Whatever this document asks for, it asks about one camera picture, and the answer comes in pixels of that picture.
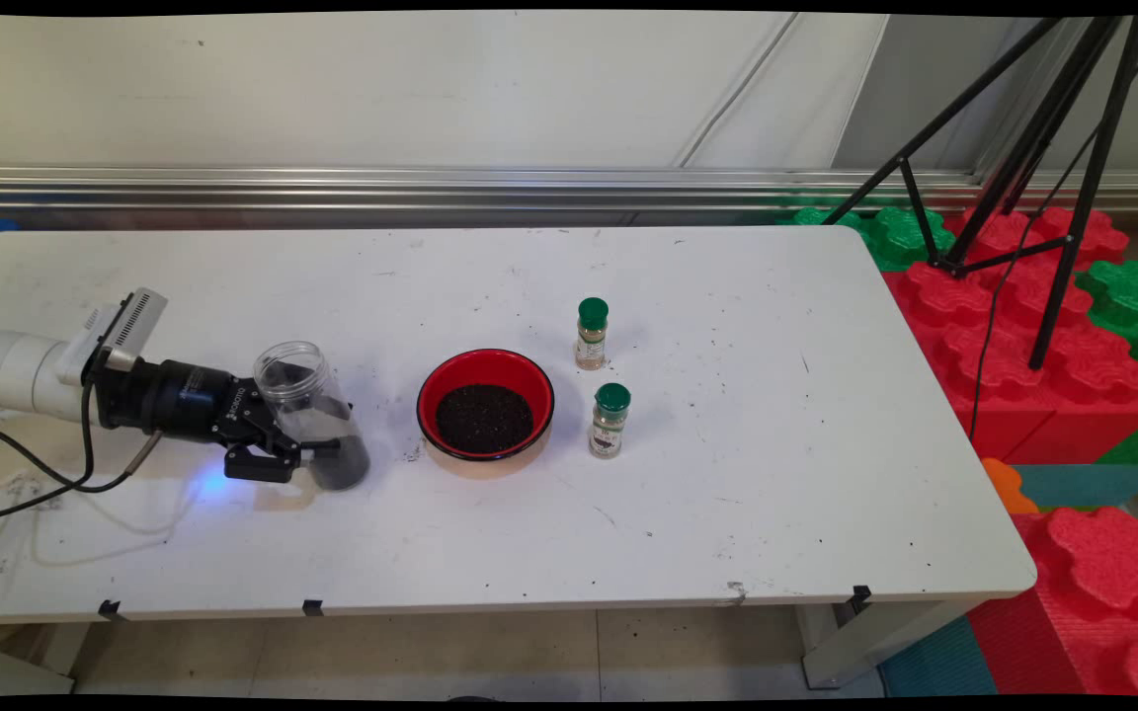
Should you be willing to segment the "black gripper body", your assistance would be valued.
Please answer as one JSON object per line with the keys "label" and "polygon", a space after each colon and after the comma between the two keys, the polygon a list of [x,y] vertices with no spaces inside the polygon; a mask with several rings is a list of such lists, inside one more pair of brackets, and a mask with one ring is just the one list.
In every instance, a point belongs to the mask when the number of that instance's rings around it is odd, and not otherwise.
{"label": "black gripper body", "polygon": [[94,374],[101,427],[132,428],[168,439],[265,448],[280,435],[267,402],[254,392],[251,378],[184,361],[159,364],[137,359],[122,372]]}

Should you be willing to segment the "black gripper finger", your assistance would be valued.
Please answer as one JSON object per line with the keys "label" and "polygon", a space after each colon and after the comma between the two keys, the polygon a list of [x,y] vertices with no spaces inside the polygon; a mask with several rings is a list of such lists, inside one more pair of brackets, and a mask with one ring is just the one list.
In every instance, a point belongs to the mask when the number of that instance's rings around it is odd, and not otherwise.
{"label": "black gripper finger", "polygon": [[338,427],[352,417],[348,402],[339,400],[333,388],[325,385],[292,387],[284,391],[250,385],[249,404],[253,402],[265,405],[281,428]]}
{"label": "black gripper finger", "polygon": [[279,428],[240,435],[224,441],[224,476],[230,480],[288,483],[292,473],[310,468],[318,454],[339,453],[340,448],[339,437],[299,440]]}

